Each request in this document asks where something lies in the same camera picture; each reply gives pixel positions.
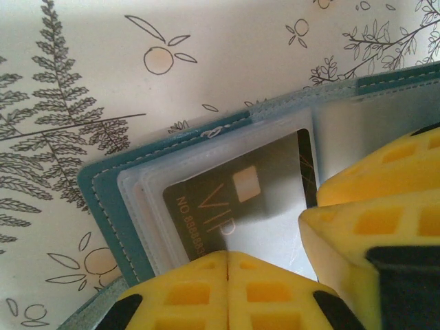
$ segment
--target white stitching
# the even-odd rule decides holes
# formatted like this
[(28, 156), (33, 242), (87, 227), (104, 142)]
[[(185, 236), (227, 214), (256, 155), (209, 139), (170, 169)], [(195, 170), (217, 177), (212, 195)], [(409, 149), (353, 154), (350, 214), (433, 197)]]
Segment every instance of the white stitching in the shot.
[[(399, 79), (397, 79), (397, 80), (383, 80), (383, 81), (379, 81), (379, 82), (372, 82), (371, 84), (361, 85), (361, 86), (359, 86), (358, 88), (364, 88), (364, 87), (373, 86), (373, 85), (382, 84), (382, 83), (392, 83), (392, 82), (395, 82), (395, 81), (398, 81), (398, 80), (406, 80), (406, 79), (411, 79), (411, 78), (418, 78), (418, 77), (421, 77), (421, 76), (425, 76), (425, 75), (429, 75), (429, 74), (435, 74), (435, 73), (439, 73), (439, 72), (440, 72), (440, 70), (437, 70), (437, 71), (431, 71), (431, 72), (428, 72), (428, 73), (426, 73), (426, 74), (420, 74), (420, 75), (418, 75), (418, 76), (402, 77), (402, 78), (399, 78)], [(396, 92), (398, 92), (398, 91), (404, 91), (404, 90), (411, 89), (411, 88), (418, 88), (418, 87), (422, 87), (422, 86), (426, 86), (426, 85), (432, 85), (432, 84), (435, 84), (435, 83), (438, 83), (438, 81), (437, 81), (437, 82), (427, 82), (427, 83), (423, 83), (423, 84), (415, 85), (414, 87), (407, 87), (407, 88), (404, 88), (404, 89), (398, 89), (398, 90), (394, 90), (394, 91), (387, 91), (386, 93), (375, 94), (374, 96), (371, 96), (371, 97), (365, 97), (364, 100), (366, 100), (366, 99), (368, 99), (368, 98), (376, 98), (376, 97), (383, 96), (383, 95), (386, 95), (386, 94), (396, 93)], [(293, 102), (293, 101), (299, 101), (299, 100), (302, 100), (302, 99), (313, 98), (314, 96), (319, 96), (319, 95), (322, 96), (323, 94), (330, 94), (330, 93), (333, 93), (333, 92), (335, 92), (335, 91), (342, 91), (342, 90), (344, 90), (344, 89), (353, 89), (353, 88), (356, 88), (356, 86), (348, 86), (348, 87), (334, 88), (334, 89), (330, 89), (330, 90), (325, 91), (325, 92), (314, 93), (314, 94), (311, 94), (311, 95), (303, 96), (303, 97), (301, 97), (301, 98), (296, 98), (296, 99), (286, 100), (286, 101), (281, 102), (280, 104), (274, 104), (274, 105), (272, 105), (270, 108), (261, 109), (261, 110), (259, 110), (259, 111), (256, 111), (255, 113), (261, 113), (261, 112), (263, 112), (263, 111), (270, 111), (270, 110), (272, 110), (275, 106), (279, 107), (279, 106), (281, 106), (281, 105), (284, 105), (284, 104), (287, 104), (287, 103), (290, 103), (290, 102)], [(239, 119), (239, 120), (237, 120), (237, 121), (235, 121), (235, 122), (232, 122), (232, 123), (230, 124), (230, 127), (233, 126), (233, 125), (235, 125), (236, 123), (238, 123), (238, 122), (240, 122), (240, 121), (242, 121), (242, 120), (244, 120), (244, 119), (248, 119), (248, 118), (249, 118), (249, 117), (241, 118), (241, 119)], [(122, 248), (122, 253), (124, 253), (124, 255), (125, 255), (125, 259), (129, 262), (130, 267), (131, 267), (131, 270), (133, 271), (133, 274), (135, 275), (136, 280), (137, 280), (138, 282), (140, 282), (139, 276), (138, 276), (138, 274), (136, 273), (135, 268), (134, 268), (134, 266), (133, 266), (133, 264), (132, 264), (132, 262), (131, 262), (131, 259), (130, 259), (129, 256), (127, 255), (127, 252), (125, 251), (125, 247), (124, 247), (124, 245), (122, 244), (122, 242), (121, 242), (121, 240), (120, 240), (120, 238), (119, 238), (119, 236), (118, 236), (118, 233), (116, 232), (116, 229), (115, 229), (115, 227), (113, 226), (113, 224), (112, 224), (112, 222), (111, 222), (111, 220), (110, 220), (110, 216), (109, 216), (109, 215), (107, 214), (107, 212), (105, 211), (104, 206), (101, 204), (101, 200), (100, 200), (99, 197), (98, 197), (98, 194), (97, 194), (96, 189), (95, 189), (95, 178), (97, 178), (97, 176), (99, 176), (99, 175), (101, 175), (101, 174), (107, 172), (108, 170), (115, 169), (115, 168), (118, 168), (118, 167), (121, 167), (121, 166), (124, 166), (124, 165), (130, 164), (130, 163), (132, 163), (132, 162), (136, 162), (137, 160), (140, 160), (140, 159), (143, 159), (143, 158), (147, 158), (147, 157), (149, 157), (149, 156), (151, 156), (151, 155), (153, 155), (153, 154), (159, 153), (159, 152), (161, 152), (161, 151), (165, 151), (165, 150), (167, 150), (167, 149), (173, 149), (173, 148), (175, 148), (176, 146), (179, 146), (180, 144), (191, 142), (191, 141), (193, 141), (193, 140), (195, 140), (195, 139), (198, 139), (198, 138), (204, 136), (205, 134), (206, 134), (206, 132), (203, 132), (201, 135), (196, 136), (196, 137), (192, 137), (192, 138), (189, 139), (189, 140), (184, 140), (184, 141), (181, 141), (181, 142), (175, 143), (175, 144), (173, 144), (173, 145), (171, 145), (171, 146), (167, 146), (167, 147), (165, 147), (165, 148), (162, 148), (162, 149), (156, 150), (156, 151), (154, 151), (154, 152), (152, 152), (152, 153), (147, 153), (146, 155), (143, 155), (143, 156), (137, 157), (137, 158), (135, 158), (135, 159), (133, 159), (133, 160), (129, 160), (129, 161), (125, 162), (125, 163), (118, 164), (118, 165), (113, 166), (113, 167), (111, 167), (111, 168), (106, 168), (106, 169), (104, 169), (104, 170), (102, 170), (102, 171), (96, 173), (96, 174), (93, 176), (93, 178), (92, 178), (92, 181), (91, 181), (91, 182), (92, 182), (91, 189), (93, 190), (93, 195), (95, 196), (96, 201), (98, 202), (98, 205), (100, 206), (102, 213), (103, 213), (104, 216), (107, 218), (107, 221), (108, 221), (109, 225), (111, 226), (111, 229), (113, 230), (113, 233), (114, 233), (116, 239), (118, 240), (119, 245), (120, 245), (121, 248)]]
[[(244, 119), (248, 119), (248, 118), (249, 118), (249, 116), (248, 116), (248, 117), (245, 117), (245, 118), (241, 118), (241, 119), (239, 119), (239, 120), (236, 120), (235, 122), (232, 122), (231, 124), (227, 124), (227, 125), (225, 125), (225, 127), (228, 127), (228, 128), (229, 128), (229, 127), (232, 127), (233, 125), (239, 123), (240, 121), (242, 121), (242, 120), (244, 120)], [(135, 270), (135, 268), (134, 268), (134, 266), (133, 266), (133, 264), (132, 264), (132, 262), (131, 262), (131, 259), (129, 258), (127, 252), (125, 251), (124, 244), (122, 244), (122, 242), (121, 242), (121, 240), (120, 240), (120, 237), (119, 237), (118, 233), (116, 232), (116, 229), (115, 229), (114, 225), (112, 224), (112, 222), (111, 222), (111, 220), (110, 220), (110, 216), (107, 214), (107, 212), (106, 212), (106, 210), (105, 210), (103, 204), (101, 203), (101, 200), (100, 200), (99, 197), (98, 197), (98, 193), (96, 192), (96, 189), (95, 189), (95, 179), (96, 179), (99, 175), (101, 175), (101, 174), (107, 172), (108, 170), (112, 170), (112, 169), (115, 169), (115, 168), (118, 168), (118, 167), (121, 167), (121, 166), (124, 166), (124, 165), (130, 164), (130, 163), (132, 163), (132, 162), (135, 162), (135, 161), (137, 161), (137, 160), (141, 160), (141, 159), (143, 159), (143, 158), (147, 158), (147, 157), (149, 157), (149, 156), (151, 156), (151, 155), (154, 155), (154, 154), (156, 154), (156, 153), (159, 153), (159, 152), (161, 152), (161, 151), (165, 151), (166, 149), (175, 148), (176, 146), (179, 146), (180, 144), (188, 143), (188, 142), (191, 142), (191, 141), (193, 141), (193, 140), (196, 140), (196, 139), (202, 138), (202, 137), (206, 134), (206, 132), (209, 132), (209, 131), (205, 131), (205, 132), (203, 132), (201, 135), (199, 135), (199, 136), (195, 136), (195, 137), (192, 137), (192, 138), (189, 139), (189, 140), (184, 140), (184, 141), (181, 141), (181, 142), (175, 143), (175, 144), (173, 144), (173, 145), (171, 145), (171, 146), (167, 146), (167, 147), (165, 147), (165, 148), (158, 149), (158, 150), (156, 150), (156, 151), (154, 151), (154, 152), (152, 152), (152, 153), (147, 153), (146, 155), (139, 156), (139, 157), (137, 157), (137, 158), (135, 158), (135, 159), (133, 159), (133, 160), (129, 160), (129, 161), (125, 162), (125, 163), (115, 165), (115, 166), (113, 166), (113, 167), (111, 167), (111, 168), (106, 168), (106, 169), (104, 169), (104, 170), (102, 170), (102, 171), (96, 173), (96, 174), (93, 176), (92, 180), (91, 180), (91, 189), (93, 190), (93, 195), (95, 196), (96, 201), (98, 202), (98, 205), (100, 206), (100, 209), (101, 209), (102, 213), (103, 213), (104, 216), (107, 218), (107, 222), (108, 222), (109, 225), (111, 226), (111, 229), (113, 230), (113, 234), (115, 235), (116, 239), (118, 240), (118, 243), (119, 243), (119, 245), (120, 245), (120, 247), (121, 247), (121, 249), (122, 249), (122, 253), (123, 253), (124, 256), (125, 256), (125, 259), (129, 262), (129, 264), (130, 264), (130, 268), (131, 268), (131, 270), (133, 271), (133, 274), (135, 275), (136, 280), (137, 280), (138, 282), (140, 282), (140, 279), (139, 279), (138, 273), (136, 273), (136, 270)]]

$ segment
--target paper surface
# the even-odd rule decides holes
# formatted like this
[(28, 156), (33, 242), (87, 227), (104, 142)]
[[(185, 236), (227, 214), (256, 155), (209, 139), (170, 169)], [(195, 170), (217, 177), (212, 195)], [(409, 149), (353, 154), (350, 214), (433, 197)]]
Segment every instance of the paper surface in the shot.
[(0, 329), (56, 329), (118, 276), (75, 184), (84, 162), (194, 118), (439, 58), (435, 0), (0, 8)]

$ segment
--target card chip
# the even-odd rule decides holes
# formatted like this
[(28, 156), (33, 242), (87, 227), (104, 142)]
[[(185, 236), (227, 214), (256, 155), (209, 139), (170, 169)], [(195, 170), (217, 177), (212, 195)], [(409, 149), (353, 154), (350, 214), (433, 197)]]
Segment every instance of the card chip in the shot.
[(261, 193), (259, 177), (256, 174), (255, 166), (250, 166), (235, 173), (232, 178), (240, 203), (258, 196)]

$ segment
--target vip card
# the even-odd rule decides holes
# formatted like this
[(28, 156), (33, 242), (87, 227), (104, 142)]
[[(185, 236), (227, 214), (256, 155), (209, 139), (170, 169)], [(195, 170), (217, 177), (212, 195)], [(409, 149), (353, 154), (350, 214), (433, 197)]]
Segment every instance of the vip card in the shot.
[(217, 250), (267, 251), (267, 260), (293, 253), (297, 217), (315, 193), (302, 129), (173, 184), (163, 198), (190, 260)]

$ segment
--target wallet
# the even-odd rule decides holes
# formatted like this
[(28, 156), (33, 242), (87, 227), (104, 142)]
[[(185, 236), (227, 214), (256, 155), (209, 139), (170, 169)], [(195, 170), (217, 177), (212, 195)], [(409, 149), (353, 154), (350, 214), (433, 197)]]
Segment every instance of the wallet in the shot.
[(128, 286), (216, 250), (316, 279), (298, 215), (317, 187), (440, 122), (440, 63), (311, 87), (82, 168), (80, 189)]

